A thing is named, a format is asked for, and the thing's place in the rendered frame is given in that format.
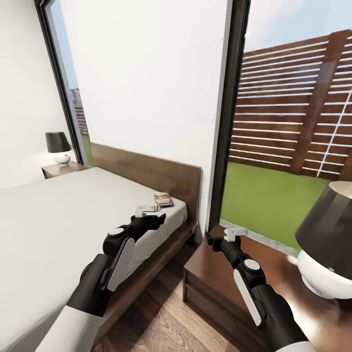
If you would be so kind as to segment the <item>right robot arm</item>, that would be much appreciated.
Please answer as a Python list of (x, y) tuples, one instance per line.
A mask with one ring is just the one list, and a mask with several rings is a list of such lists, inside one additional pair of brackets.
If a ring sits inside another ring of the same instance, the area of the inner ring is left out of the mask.
[(276, 294), (261, 265), (244, 253), (239, 235), (246, 228), (225, 229), (224, 237), (211, 237), (206, 231), (208, 245), (214, 252), (222, 251), (234, 269), (234, 279), (242, 297), (264, 338), (270, 352), (316, 352), (309, 339), (295, 322), (290, 305)]

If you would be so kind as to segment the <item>hardback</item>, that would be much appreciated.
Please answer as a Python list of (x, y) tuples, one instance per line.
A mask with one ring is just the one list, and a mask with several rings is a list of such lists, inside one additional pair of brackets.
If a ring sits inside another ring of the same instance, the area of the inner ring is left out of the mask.
[(154, 199), (155, 199), (156, 205), (159, 205), (159, 206), (166, 206), (166, 205), (173, 204), (168, 192), (154, 193)]

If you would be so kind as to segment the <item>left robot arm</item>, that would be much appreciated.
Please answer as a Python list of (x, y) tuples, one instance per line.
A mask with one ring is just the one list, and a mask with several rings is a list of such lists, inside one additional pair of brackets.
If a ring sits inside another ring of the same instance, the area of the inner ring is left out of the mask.
[(35, 352), (90, 352), (98, 328), (115, 293), (137, 240), (148, 230), (158, 230), (166, 213), (156, 204), (137, 205), (129, 225), (111, 230), (97, 254), (81, 274), (80, 282)]

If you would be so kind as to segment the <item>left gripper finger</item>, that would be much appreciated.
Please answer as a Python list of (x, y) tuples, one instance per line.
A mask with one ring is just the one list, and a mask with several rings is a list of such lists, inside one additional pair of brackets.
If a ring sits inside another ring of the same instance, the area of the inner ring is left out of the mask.
[(166, 218), (166, 213), (164, 213), (158, 217), (159, 226), (164, 223), (165, 218)]

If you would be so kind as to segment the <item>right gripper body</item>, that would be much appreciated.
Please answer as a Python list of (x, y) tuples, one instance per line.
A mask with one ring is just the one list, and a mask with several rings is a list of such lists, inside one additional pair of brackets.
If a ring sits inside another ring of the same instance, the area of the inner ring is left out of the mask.
[(241, 249), (241, 238), (239, 236), (235, 237), (235, 242), (228, 242), (224, 237), (213, 237), (212, 239), (212, 249), (214, 252), (222, 251), (226, 258), (230, 251), (235, 249)]

